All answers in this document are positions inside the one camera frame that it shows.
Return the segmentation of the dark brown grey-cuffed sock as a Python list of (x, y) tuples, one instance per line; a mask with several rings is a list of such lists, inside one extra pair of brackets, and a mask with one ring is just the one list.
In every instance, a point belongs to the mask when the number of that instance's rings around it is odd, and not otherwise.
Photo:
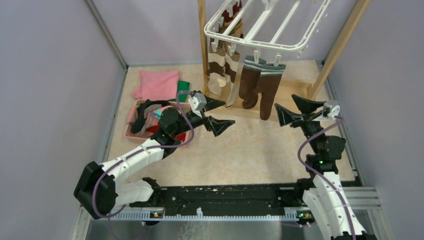
[(238, 93), (242, 99), (242, 107), (244, 109), (252, 109), (258, 102), (259, 97), (255, 92), (255, 88), (266, 62), (262, 58), (259, 58), (258, 62), (255, 62), (253, 55), (247, 55), (245, 57)]

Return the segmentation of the white clip hanger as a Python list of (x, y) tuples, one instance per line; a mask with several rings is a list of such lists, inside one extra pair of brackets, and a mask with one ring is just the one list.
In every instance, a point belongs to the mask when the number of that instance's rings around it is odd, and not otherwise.
[(220, 43), (233, 54), (251, 48), (255, 60), (274, 52), (275, 62), (285, 54), (300, 58), (320, 31), (331, 0), (225, 0), (203, 25), (214, 51)]

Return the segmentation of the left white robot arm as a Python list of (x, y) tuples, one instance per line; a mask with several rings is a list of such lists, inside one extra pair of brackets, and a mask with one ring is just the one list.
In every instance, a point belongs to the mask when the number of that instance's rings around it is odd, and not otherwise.
[(101, 164), (88, 163), (73, 191), (73, 196), (95, 219), (111, 218), (112, 210), (125, 206), (141, 204), (157, 207), (160, 204), (160, 189), (157, 182), (144, 177), (136, 182), (126, 180), (144, 167), (165, 159), (177, 148), (192, 141), (182, 142), (178, 135), (204, 126), (214, 136), (221, 135), (235, 124), (234, 120), (219, 120), (205, 113), (224, 106), (225, 101), (213, 99), (201, 91), (186, 91), (189, 95), (190, 111), (185, 112), (180, 102), (172, 106), (166, 100), (147, 101), (142, 106), (143, 120), (147, 121), (152, 113), (158, 120), (158, 130), (141, 145), (113, 160)]

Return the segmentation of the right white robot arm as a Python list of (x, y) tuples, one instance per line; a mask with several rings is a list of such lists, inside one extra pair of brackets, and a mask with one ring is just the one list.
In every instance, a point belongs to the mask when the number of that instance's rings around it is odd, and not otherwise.
[(346, 139), (326, 134), (344, 122), (339, 103), (291, 97), (299, 113), (278, 103), (274, 107), (281, 127), (300, 128), (306, 137), (297, 158), (310, 177), (297, 180), (294, 202), (310, 209), (325, 240), (375, 240), (357, 219), (342, 187), (336, 161), (342, 158)]

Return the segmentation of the wooden hanger stand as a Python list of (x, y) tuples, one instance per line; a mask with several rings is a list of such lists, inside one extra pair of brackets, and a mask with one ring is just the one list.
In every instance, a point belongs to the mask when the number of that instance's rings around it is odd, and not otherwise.
[(322, 98), (321, 89), (369, 5), (356, 0), (321, 68), (301, 57), (322, 36), (331, 0), (225, 0), (207, 18), (198, 1), (203, 91), (225, 101), (218, 114), (276, 121), (274, 104), (293, 112), (292, 95)]

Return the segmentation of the brown cream striped sock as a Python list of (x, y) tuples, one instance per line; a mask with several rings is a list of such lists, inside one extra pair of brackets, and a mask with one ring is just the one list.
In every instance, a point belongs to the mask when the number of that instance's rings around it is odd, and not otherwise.
[(240, 62), (240, 54), (235, 51), (232, 55), (225, 53), (225, 78), (228, 83), (230, 83), (230, 93), (226, 101), (226, 108), (231, 107), (238, 95), (238, 88), (235, 84), (236, 75), (238, 71), (238, 66)]
[(211, 93), (221, 95), (222, 88), (227, 84), (225, 77), (225, 55), (226, 52), (222, 48), (214, 51), (212, 46), (208, 48), (208, 71), (209, 80), (207, 87)]

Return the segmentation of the red patterned sock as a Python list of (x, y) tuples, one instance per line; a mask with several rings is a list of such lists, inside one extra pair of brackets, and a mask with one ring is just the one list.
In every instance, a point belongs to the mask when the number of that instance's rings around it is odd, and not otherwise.
[[(152, 136), (154, 133), (156, 133), (158, 130), (160, 130), (160, 127), (158, 125), (155, 126), (151, 126), (149, 128), (147, 128), (144, 132), (145, 137), (150, 137)], [(181, 133), (179, 135), (176, 136), (177, 139), (179, 139), (182, 142), (185, 142), (189, 137), (190, 137), (190, 132), (186, 131), (184, 133)]]

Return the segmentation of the green cloth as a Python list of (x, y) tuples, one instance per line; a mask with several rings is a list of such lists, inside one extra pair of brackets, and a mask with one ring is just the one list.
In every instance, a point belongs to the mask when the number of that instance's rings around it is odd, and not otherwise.
[[(177, 84), (174, 84), (170, 87), (170, 96), (173, 97), (169, 101), (176, 102), (176, 95), (181, 91), (188, 91), (190, 89), (190, 83), (188, 81), (179, 80)], [(187, 100), (187, 94), (180, 94), (178, 100), (180, 103), (185, 103)]]

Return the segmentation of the pink towel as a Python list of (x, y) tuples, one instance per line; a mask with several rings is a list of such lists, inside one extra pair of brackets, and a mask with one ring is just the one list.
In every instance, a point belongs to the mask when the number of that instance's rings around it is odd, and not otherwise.
[(174, 99), (177, 94), (179, 77), (178, 70), (141, 70), (139, 86), (132, 91), (131, 95), (135, 99), (151, 101)]

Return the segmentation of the pink patterned sock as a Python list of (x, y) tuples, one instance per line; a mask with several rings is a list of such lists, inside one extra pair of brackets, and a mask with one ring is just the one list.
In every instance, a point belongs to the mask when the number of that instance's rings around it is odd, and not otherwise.
[(151, 123), (152, 125), (158, 125), (159, 124), (159, 120), (162, 118), (163, 116), (163, 112), (168, 109), (171, 108), (172, 106), (168, 105), (168, 106), (163, 106), (161, 108), (158, 108), (152, 112), (149, 113), (149, 116), (151, 117)]

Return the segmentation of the pink plastic basket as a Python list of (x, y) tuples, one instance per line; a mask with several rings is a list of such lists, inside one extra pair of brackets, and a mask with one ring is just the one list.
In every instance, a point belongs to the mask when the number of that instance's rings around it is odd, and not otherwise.
[(162, 101), (137, 99), (126, 119), (124, 136), (135, 143), (143, 143), (159, 130), (159, 117), (168, 108)]

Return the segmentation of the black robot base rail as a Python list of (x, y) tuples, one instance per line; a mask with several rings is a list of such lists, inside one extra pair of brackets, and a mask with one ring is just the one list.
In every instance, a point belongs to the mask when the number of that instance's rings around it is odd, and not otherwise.
[(300, 225), (315, 223), (293, 183), (155, 187), (139, 207), (159, 208), (165, 216), (193, 216), (201, 209), (205, 217), (270, 216)]

